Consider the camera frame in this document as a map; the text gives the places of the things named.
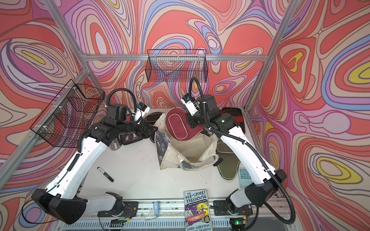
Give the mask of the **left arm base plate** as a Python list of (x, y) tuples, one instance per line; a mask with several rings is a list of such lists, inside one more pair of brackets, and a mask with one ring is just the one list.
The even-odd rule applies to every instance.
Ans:
[(139, 202), (123, 201), (109, 211), (99, 211), (99, 218), (133, 218), (137, 215)]

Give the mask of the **green paddle case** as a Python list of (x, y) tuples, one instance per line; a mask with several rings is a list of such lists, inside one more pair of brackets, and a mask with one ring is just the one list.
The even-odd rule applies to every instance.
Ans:
[(240, 160), (221, 139), (217, 142), (216, 154), (219, 159), (213, 166), (218, 168), (219, 173), (225, 180), (233, 180), (238, 173)]

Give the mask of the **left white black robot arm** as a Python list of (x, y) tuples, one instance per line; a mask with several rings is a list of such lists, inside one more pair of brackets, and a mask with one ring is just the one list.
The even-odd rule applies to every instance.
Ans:
[[(126, 105), (111, 104), (111, 97), (119, 91), (131, 95), (133, 111)], [(104, 196), (83, 198), (77, 195), (78, 190), (94, 162), (114, 140), (130, 134), (135, 134), (140, 140), (148, 139), (157, 131), (157, 127), (144, 119), (150, 107), (137, 103), (129, 89), (113, 90), (108, 95), (106, 108), (106, 116), (80, 135), (77, 152), (67, 166), (45, 189), (36, 189), (31, 196), (42, 211), (65, 224), (73, 224), (83, 215), (91, 213), (102, 212), (112, 217), (123, 215), (126, 208), (119, 194), (106, 192)]]

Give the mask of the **green circuit board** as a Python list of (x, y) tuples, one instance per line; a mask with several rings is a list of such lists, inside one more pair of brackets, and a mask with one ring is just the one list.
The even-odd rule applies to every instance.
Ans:
[(118, 228), (123, 227), (123, 225), (127, 222), (126, 219), (114, 219), (110, 221), (109, 227), (110, 228)]

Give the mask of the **cream canvas tote bag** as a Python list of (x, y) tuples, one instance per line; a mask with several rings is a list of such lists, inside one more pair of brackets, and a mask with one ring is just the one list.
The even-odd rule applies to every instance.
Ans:
[(163, 113), (154, 124), (158, 128), (154, 140), (161, 170), (180, 168), (184, 171), (195, 171), (217, 163), (218, 138), (215, 135), (208, 137), (200, 133), (189, 141), (178, 141), (166, 130), (165, 116)]

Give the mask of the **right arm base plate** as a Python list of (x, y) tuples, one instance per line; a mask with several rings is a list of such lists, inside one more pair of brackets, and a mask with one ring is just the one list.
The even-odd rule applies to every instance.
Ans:
[(245, 216), (249, 217), (253, 215), (251, 206), (243, 206), (237, 208), (231, 205), (226, 200), (214, 200), (211, 208), (214, 210), (216, 216)]

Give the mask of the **black paddle case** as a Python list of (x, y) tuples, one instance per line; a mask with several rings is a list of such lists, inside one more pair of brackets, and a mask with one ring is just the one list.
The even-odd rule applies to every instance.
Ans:
[[(148, 124), (154, 125), (162, 115), (163, 115), (163, 112), (154, 112), (154, 113), (148, 114), (145, 117), (145, 120), (148, 122)], [(156, 135), (156, 131), (152, 133), (149, 137), (152, 143), (155, 143), (155, 135)]]

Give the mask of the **black marker pen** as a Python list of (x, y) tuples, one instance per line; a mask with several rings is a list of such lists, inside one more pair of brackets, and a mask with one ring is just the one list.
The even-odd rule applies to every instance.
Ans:
[(114, 182), (114, 179), (106, 171), (104, 171), (101, 167), (97, 167), (97, 170), (101, 172), (110, 182)]

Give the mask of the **red black ping pong case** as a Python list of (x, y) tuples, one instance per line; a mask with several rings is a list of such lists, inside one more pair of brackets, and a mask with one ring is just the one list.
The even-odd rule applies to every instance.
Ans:
[(236, 107), (224, 107), (221, 109), (222, 114), (229, 113), (231, 114), (238, 125), (241, 127), (242, 131), (245, 133), (245, 123), (242, 110)]

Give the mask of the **maroon paddle case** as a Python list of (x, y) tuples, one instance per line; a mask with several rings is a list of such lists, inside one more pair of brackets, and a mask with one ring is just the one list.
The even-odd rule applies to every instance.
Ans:
[(166, 113), (165, 127), (170, 136), (178, 141), (189, 141), (203, 131), (202, 125), (191, 128), (186, 111), (179, 107), (172, 108)]

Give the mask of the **clear packaged red paddle set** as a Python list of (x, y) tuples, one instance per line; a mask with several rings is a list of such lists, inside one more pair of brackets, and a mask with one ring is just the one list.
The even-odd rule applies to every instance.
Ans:
[(121, 135), (119, 137), (119, 140), (122, 145), (129, 145), (135, 142), (139, 142), (143, 139), (144, 139), (143, 137), (138, 136), (137, 134), (134, 134), (134, 133)]

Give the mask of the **cup of pens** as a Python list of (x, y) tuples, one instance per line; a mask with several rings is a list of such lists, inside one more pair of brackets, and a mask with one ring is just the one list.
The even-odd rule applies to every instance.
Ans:
[(112, 151), (116, 151), (116, 150), (120, 149), (120, 148), (121, 148), (121, 146), (122, 146), (122, 144), (121, 144), (121, 140), (120, 140), (120, 139), (118, 139), (118, 138), (115, 138), (115, 139), (111, 142), (111, 144), (109, 145), (109, 149), (110, 149), (110, 150), (112, 150)]

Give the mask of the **teal calculator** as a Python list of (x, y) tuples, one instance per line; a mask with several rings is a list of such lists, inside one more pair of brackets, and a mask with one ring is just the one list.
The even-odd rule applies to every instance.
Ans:
[(241, 188), (245, 188), (253, 183), (251, 176), (244, 167), (239, 168), (239, 183)]

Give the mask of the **small light blue device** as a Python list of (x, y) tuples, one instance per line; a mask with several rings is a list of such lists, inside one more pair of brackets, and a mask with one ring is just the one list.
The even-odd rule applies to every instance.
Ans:
[(153, 203), (153, 214), (155, 217), (158, 217), (160, 215), (160, 202), (155, 201)]

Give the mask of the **treehouse paperback book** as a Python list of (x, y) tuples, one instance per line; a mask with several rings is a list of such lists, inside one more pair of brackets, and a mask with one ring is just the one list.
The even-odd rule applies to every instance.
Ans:
[(184, 192), (186, 231), (212, 231), (207, 190)]

